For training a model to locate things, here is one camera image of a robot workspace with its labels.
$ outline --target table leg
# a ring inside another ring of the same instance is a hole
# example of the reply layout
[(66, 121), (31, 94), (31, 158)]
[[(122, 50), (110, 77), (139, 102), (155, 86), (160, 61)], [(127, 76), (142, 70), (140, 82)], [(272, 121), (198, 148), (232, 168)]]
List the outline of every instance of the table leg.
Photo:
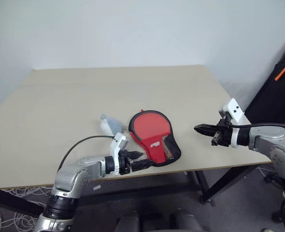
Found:
[(0, 207), (36, 218), (44, 211), (42, 206), (13, 196), (2, 190), (0, 190)]
[[(203, 195), (201, 197), (202, 202), (210, 201), (211, 197), (216, 196), (217, 194), (231, 187), (233, 184), (237, 183), (240, 179), (242, 179), (248, 173), (253, 171), (257, 166), (258, 165), (240, 166), (229, 169), (227, 173), (225, 173), (211, 188), (203, 191)], [(204, 176), (202, 177), (202, 175), (197, 175), (197, 178), (199, 182), (202, 181), (203, 185), (208, 187), (208, 184), (206, 184), (207, 181)]]
[[(204, 195), (209, 190), (209, 185), (208, 185), (208, 182), (206, 180), (204, 171), (195, 171), (195, 173), (196, 173), (196, 177), (198, 179), (198, 182), (201, 186), (201, 192)], [(200, 203), (203, 204), (203, 203), (207, 203), (207, 202), (211, 202), (211, 199), (207, 199), (206, 201), (201, 201)]]

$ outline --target white wall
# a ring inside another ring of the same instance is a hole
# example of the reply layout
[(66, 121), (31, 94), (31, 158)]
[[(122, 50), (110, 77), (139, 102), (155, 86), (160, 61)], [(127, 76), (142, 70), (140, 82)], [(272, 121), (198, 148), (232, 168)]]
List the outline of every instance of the white wall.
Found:
[(281, 0), (0, 0), (0, 103), (31, 69), (205, 64), (245, 108), (284, 50)]

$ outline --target white cable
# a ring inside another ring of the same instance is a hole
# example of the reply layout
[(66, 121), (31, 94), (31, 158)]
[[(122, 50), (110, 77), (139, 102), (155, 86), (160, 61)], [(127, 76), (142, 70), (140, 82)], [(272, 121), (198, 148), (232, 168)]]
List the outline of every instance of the white cable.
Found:
[(263, 175), (264, 177), (266, 177), (266, 175), (262, 172), (262, 170), (260, 169), (260, 167), (257, 167), (257, 169), (260, 171), (260, 173), (262, 173), (262, 175)]
[[(45, 207), (46, 204), (42, 202), (35, 202), (35, 201), (30, 201), (32, 203), (35, 203), (37, 205)], [(3, 221), (1, 223), (1, 228), (7, 228), (14, 225), (16, 231), (18, 232), (29, 232), (32, 231), (36, 225), (36, 219), (34, 219), (31, 216), (28, 215), (23, 215), (20, 213), (15, 213), (14, 218)]]
[(48, 196), (52, 188), (49, 187), (32, 187), (32, 188), (14, 188), (14, 189), (4, 189), (3, 191), (8, 192), (17, 197), (26, 197), (29, 195), (45, 195)]
[(277, 172), (274, 171), (274, 170), (269, 170), (269, 169), (261, 168), (261, 167), (257, 167), (257, 168), (259, 168), (260, 170), (265, 170), (265, 171), (271, 172), (271, 173), (277, 173)]
[[(51, 192), (51, 189), (52, 188), (49, 188), (49, 187), (32, 187), (32, 188), (25, 188), (25, 189), (24, 188), (4, 189), (3, 191), (22, 198), (22, 197), (29, 196), (32, 194), (48, 196), (48, 193)], [(40, 205), (42, 207), (46, 206), (42, 202), (35, 202), (35, 201), (30, 201), (30, 202)], [(13, 218), (6, 220), (6, 221), (1, 221), (1, 214), (0, 214), (0, 230), (2, 228), (7, 228), (13, 225), (15, 226), (15, 230), (17, 232), (29, 232), (34, 229), (36, 225), (36, 219), (34, 219), (31, 216), (23, 215), (20, 213), (15, 213)]]

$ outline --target paddle cover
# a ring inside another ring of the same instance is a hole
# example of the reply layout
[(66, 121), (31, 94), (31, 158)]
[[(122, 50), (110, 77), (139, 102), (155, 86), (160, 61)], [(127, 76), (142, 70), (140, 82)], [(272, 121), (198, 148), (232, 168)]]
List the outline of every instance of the paddle cover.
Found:
[(133, 139), (146, 151), (154, 166), (173, 163), (181, 156), (168, 118), (155, 110), (141, 111), (129, 123)]

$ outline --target gray carpet floor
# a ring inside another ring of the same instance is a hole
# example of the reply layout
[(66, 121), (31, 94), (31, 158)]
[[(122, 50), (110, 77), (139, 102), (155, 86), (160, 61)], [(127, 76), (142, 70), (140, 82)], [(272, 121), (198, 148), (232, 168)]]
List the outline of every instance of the gray carpet floor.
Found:
[[(205, 171), (209, 185), (215, 183), (227, 169)], [(98, 181), (88, 185), (84, 195), (93, 192), (93, 187), (101, 185), (96, 193), (158, 186), (186, 181), (185, 174), (166, 174), (113, 181)], [(263, 228), (283, 232), (282, 224), (271, 220), (271, 213), (280, 208), (282, 190), (267, 184), (259, 170), (254, 170), (234, 186), (213, 198), (213, 206), (199, 203), (200, 192), (122, 200), (78, 208), (73, 232), (113, 232), (117, 220), (125, 213), (136, 210), (140, 214), (162, 213), (164, 220), (178, 208), (193, 213), (201, 225), (211, 232), (260, 232)], [(42, 196), (29, 196), (28, 199), (45, 201)], [(11, 218), (13, 212), (0, 209), (4, 219)], [(2, 232), (15, 231), (13, 227)]]

